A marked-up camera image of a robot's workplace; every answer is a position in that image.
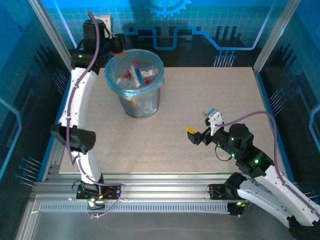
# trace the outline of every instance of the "metal floor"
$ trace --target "metal floor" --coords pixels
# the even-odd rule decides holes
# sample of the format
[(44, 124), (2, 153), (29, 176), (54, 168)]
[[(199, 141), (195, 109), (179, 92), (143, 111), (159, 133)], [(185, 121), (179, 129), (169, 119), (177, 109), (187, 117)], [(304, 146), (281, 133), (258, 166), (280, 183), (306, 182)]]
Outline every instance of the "metal floor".
[(276, 218), (254, 206), (241, 218), (212, 213), (41, 212), (32, 240), (293, 240)]

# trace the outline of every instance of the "table surface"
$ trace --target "table surface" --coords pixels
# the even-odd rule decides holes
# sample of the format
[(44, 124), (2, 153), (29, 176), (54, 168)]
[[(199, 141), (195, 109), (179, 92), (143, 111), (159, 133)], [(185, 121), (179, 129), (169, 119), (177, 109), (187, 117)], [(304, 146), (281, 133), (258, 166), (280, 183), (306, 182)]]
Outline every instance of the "table surface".
[[(234, 159), (217, 159), (213, 143), (193, 145), (186, 127), (203, 132), (207, 127), (202, 112), (210, 108), (218, 109), (225, 123), (264, 111), (252, 68), (167, 67), (164, 71), (158, 111), (147, 119), (134, 119), (124, 112), (101, 69), (86, 115), (86, 129), (96, 133), (93, 150), (100, 170), (109, 174), (239, 172)], [(243, 123), (254, 135), (253, 144), (273, 159), (273, 133), (267, 116), (256, 115)], [(78, 173), (66, 152), (60, 172)], [(221, 159), (229, 158), (223, 150), (217, 152)], [(279, 151), (278, 156), (279, 169), (284, 171)]]

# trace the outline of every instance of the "trash can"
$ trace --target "trash can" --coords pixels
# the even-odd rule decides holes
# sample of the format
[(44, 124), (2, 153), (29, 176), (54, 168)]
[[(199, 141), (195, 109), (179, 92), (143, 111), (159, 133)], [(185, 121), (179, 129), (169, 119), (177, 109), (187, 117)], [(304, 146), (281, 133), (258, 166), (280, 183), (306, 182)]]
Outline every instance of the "trash can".
[(159, 108), (164, 82), (164, 63), (155, 53), (126, 50), (124, 59), (111, 58), (104, 69), (110, 89), (120, 99), (124, 111), (136, 119), (152, 116)]

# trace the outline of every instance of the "purple cable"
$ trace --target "purple cable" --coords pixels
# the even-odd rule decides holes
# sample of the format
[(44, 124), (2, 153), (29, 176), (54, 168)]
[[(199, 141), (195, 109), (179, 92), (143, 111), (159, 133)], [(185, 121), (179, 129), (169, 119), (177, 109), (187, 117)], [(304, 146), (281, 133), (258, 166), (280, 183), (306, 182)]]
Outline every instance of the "purple cable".
[(82, 173), (83, 175), (85, 175), (85, 177), (86, 177), (87, 179), (89, 179), (91, 182), (93, 182), (94, 184), (97, 184), (97, 185), (99, 185), (99, 186), (105, 186), (105, 187), (112, 187), (112, 186), (121, 186), (121, 187), (123, 187), (123, 189), (122, 189), (122, 191), (121, 191), (121, 193), (120, 193), (120, 196), (117, 198), (117, 200), (112, 204), (112, 206), (111, 206), (107, 211), (105, 211), (104, 213), (102, 213), (102, 214), (100, 214), (100, 215), (96, 215), (96, 216), (90, 215), (90, 214), (87, 212), (90, 217), (92, 217), (92, 218), (97, 218), (97, 219), (98, 219), (98, 218), (106, 215), (107, 213), (109, 213), (109, 212), (115, 207), (115, 205), (120, 201), (120, 199), (122, 198), (122, 196), (123, 196), (123, 194), (124, 194), (124, 192), (125, 192), (125, 185), (122, 184), (122, 183), (106, 184), (106, 183), (100, 183), (100, 182), (97, 182), (97, 181), (92, 180), (92, 179), (85, 173), (85, 171), (84, 171), (84, 169), (83, 169), (83, 167), (82, 167), (82, 165), (81, 165), (81, 160), (80, 160), (80, 158), (78, 159), (78, 166), (79, 166), (79, 169), (80, 169), (81, 173)]
[(278, 167), (278, 160), (277, 160), (277, 145), (278, 145), (278, 141), (277, 141), (277, 125), (276, 125), (276, 121), (274, 116), (272, 116), (272, 114), (270, 114), (267, 111), (255, 111), (252, 113), (249, 113), (247, 115), (244, 115), (240, 118), (238, 118), (237, 120), (234, 120), (232, 122), (229, 123), (225, 123), (225, 124), (216, 124), (217, 127), (227, 127), (227, 126), (231, 126), (233, 124), (236, 124), (244, 119), (247, 119), (251, 116), (257, 115), (257, 114), (266, 114), (272, 121), (272, 125), (273, 125), (273, 137), (274, 137), (274, 144), (273, 144), (273, 158), (274, 158), (274, 168), (275, 168), (275, 172), (278, 176), (278, 178), (280, 179), (280, 181), (283, 183), (284, 186), (286, 186), (297, 198), (299, 198), (304, 204), (306, 204), (308, 206), (309, 209), (311, 209), (311, 211), (313, 211), (315, 213), (315, 215), (320, 218), (320, 213), (318, 213), (316, 211), (316, 209), (311, 206), (311, 204), (309, 204), (303, 197), (301, 197), (292, 187), (290, 187), (289, 185), (286, 184), (286, 181), (283, 179), (283, 177), (281, 176), (281, 172), (279, 170)]
[(72, 100), (74, 98), (76, 89), (79, 86), (79, 83), (85, 77), (85, 75), (90, 71), (90, 69), (92, 68), (92, 66), (94, 65), (94, 63), (95, 63), (95, 61), (97, 59), (98, 53), (99, 53), (99, 46), (100, 46), (100, 33), (99, 33), (98, 22), (95, 19), (95, 16), (89, 11), (88, 11), (88, 16), (94, 22), (95, 34), (96, 34), (96, 43), (95, 43), (96, 47), (95, 47), (95, 52), (94, 52), (93, 58), (92, 58), (92, 60), (91, 60), (91, 62), (89, 64), (89, 66), (85, 69), (85, 71), (82, 73), (82, 75), (78, 78), (78, 80), (75, 82), (75, 84), (73, 86), (73, 89), (72, 89), (70, 97), (69, 97), (67, 110), (66, 110), (66, 149), (68, 151), (68, 156), (69, 156), (69, 159), (70, 159), (71, 166), (75, 165), (75, 160), (72, 159), (71, 147), (70, 147), (71, 104), (72, 104)]

